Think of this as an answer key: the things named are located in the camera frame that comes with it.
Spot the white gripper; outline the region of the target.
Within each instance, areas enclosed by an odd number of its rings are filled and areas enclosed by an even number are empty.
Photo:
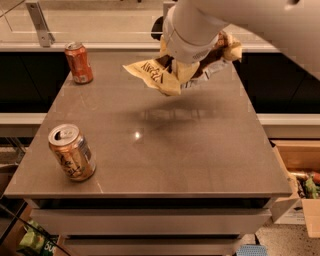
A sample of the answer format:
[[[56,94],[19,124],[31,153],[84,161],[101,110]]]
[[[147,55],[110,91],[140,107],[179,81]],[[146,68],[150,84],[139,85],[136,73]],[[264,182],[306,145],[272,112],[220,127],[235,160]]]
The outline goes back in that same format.
[[[175,59],[172,71],[184,84],[218,40],[219,18],[213,6],[173,6],[163,23],[167,50]]]

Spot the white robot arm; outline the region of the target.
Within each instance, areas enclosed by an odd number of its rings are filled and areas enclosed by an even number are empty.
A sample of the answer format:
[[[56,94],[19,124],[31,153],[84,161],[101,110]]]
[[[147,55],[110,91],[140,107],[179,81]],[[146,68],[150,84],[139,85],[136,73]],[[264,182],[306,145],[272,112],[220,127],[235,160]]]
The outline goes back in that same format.
[[[320,79],[320,0],[178,0],[164,19],[163,37],[171,56],[194,63],[230,24],[269,42]]]

